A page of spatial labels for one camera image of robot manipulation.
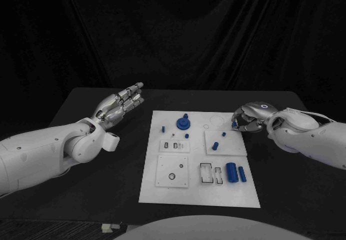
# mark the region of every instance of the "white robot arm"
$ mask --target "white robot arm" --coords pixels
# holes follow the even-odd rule
[[[0,195],[25,189],[112,152],[119,137],[106,132],[144,101],[136,83],[98,104],[90,118],[17,134],[0,141]]]
[[[320,124],[309,116],[325,118]],[[237,125],[237,117],[248,125]],[[237,108],[232,116],[232,129],[259,132],[266,125],[268,138],[289,153],[301,153],[321,163],[346,170],[346,124],[324,115],[291,108],[278,111],[265,102],[249,102]]]

